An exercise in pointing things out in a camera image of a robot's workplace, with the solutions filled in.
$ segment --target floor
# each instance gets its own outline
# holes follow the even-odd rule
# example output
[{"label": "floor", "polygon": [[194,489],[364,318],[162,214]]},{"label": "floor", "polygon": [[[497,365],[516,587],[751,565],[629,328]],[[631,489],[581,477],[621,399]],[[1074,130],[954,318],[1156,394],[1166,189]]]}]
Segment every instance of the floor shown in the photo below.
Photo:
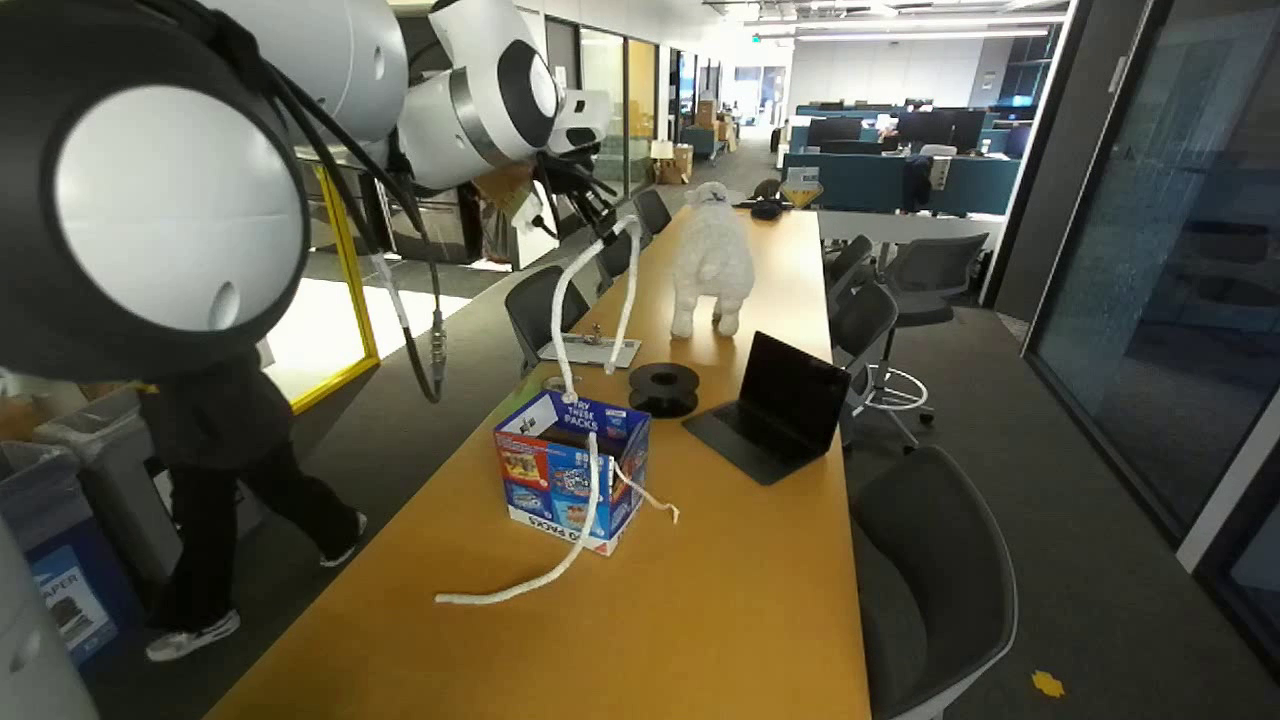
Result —
[{"label": "floor", "polygon": [[[700,162],[697,181],[757,189],[768,170],[768,150],[749,138]],[[497,281],[447,318],[452,368],[439,403],[417,394],[406,353],[391,353],[380,370],[299,415],[304,464],[362,504],[372,529],[386,529],[513,386],[522,356],[499,306],[509,282],[509,275]],[[1017,649],[947,712],[954,720],[1273,720],[1280,712],[1275,681],[1205,587],[1177,568],[1147,510],[1026,365],[1022,338],[995,310],[960,306],[954,324],[900,331],[895,365],[928,378],[931,445],[954,452],[989,494],[1026,597]],[[852,483],[886,471],[894,452],[886,427],[862,425],[848,455]],[[140,661],[149,632],[136,626],[90,667],[107,720],[204,715],[329,584],[317,551],[279,518],[243,540],[236,572],[243,626],[229,645],[156,667]],[[1033,682],[1036,670],[1057,677],[1063,695],[1045,695]]]}]

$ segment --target black pants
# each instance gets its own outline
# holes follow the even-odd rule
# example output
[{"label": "black pants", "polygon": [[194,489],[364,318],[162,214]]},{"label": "black pants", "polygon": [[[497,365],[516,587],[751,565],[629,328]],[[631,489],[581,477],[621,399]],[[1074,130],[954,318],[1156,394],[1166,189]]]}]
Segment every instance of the black pants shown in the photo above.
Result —
[{"label": "black pants", "polygon": [[236,478],[243,478],[252,494],[261,494],[275,516],[307,533],[323,556],[339,556],[358,543],[358,510],[339,504],[329,483],[299,471],[289,440],[239,471],[168,471],[172,518],[181,529],[185,551],[162,597],[162,626],[204,626],[233,609]]}]

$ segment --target cardboard box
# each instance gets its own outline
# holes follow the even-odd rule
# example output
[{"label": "cardboard box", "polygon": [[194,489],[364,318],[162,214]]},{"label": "cardboard box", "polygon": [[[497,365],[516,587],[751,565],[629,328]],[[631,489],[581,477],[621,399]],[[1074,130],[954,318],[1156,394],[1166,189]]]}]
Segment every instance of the cardboard box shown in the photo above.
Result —
[{"label": "cardboard box", "polygon": [[635,489],[608,471],[604,455],[644,483],[647,477],[647,412],[598,399],[569,403],[562,392],[531,394],[497,427],[497,459],[503,471],[509,516],[577,540],[587,518],[593,455],[587,431],[601,440],[598,525],[587,548],[614,551],[635,510]]}]

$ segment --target person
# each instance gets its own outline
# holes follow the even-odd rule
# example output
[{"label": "person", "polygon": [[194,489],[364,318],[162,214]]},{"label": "person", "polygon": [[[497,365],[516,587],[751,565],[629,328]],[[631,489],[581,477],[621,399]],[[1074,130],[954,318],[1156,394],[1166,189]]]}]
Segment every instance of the person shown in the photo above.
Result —
[{"label": "person", "polygon": [[162,622],[162,637],[146,649],[154,662],[194,654],[239,626],[233,604],[236,478],[312,537],[320,568],[358,556],[367,516],[299,468],[293,407],[261,368],[255,349],[154,378],[146,420],[172,477],[172,518],[185,543],[154,612],[154,622]]}]

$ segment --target box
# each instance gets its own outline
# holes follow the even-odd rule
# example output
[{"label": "box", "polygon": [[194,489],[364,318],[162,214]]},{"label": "box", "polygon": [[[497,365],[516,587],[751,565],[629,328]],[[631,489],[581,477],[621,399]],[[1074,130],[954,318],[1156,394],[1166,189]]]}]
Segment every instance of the box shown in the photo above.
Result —
[{"label": "box", "polygon": [[577,540],[587,518],[593,455],[587,431],[601,440],[601,504],[587,548],[614,551],[635,510],[635,489],[608,471],[604,455],[644,483],[647,477],[647,412],[598,399],[566,399],[541,392],[497,427],[497,459],[503,471],[509,516]]},{"label": "box", "polygon": [[0,445],[0,516],[29,551],[31,584],[76,662],[96,661],[140,619],[130,572],[76,483],[67,446]]}]

